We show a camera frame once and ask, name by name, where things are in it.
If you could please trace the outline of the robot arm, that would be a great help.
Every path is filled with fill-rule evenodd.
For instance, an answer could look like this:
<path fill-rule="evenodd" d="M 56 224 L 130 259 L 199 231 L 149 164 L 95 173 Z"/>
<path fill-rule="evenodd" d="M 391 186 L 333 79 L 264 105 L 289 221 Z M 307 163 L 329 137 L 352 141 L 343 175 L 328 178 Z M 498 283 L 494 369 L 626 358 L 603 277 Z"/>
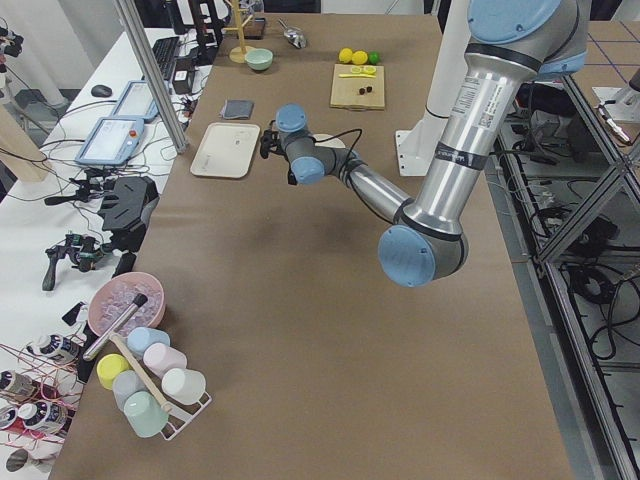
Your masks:
<path fill-rule="evenodd" d="M 418 287 L 455 273 L 468 252 L 460 217 L 508 107 L 522 84 L 583 67 L 590 9 L 588 1 L 470 2 L 467 73 L 416 198 L 353 149 L 318 145 L 294 103 L 275 115 L 290 180 L 309 185 L 334 176 L 383 216 L 391 226 L 380 238 L 378 257 L 396 284 Z"/>

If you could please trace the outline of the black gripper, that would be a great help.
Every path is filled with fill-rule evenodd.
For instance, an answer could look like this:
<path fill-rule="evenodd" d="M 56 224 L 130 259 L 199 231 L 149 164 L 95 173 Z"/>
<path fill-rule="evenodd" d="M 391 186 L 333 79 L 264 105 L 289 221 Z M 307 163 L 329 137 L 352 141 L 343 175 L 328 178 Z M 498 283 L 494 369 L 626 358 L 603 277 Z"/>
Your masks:
<path fill-rule="evenodd" d="M 295 174 L 293 173 L 292 170 L 289 170 L 287 173 L 287 181 L 289 185 L 297 185 L 298 181 L 296 179 Z"/>

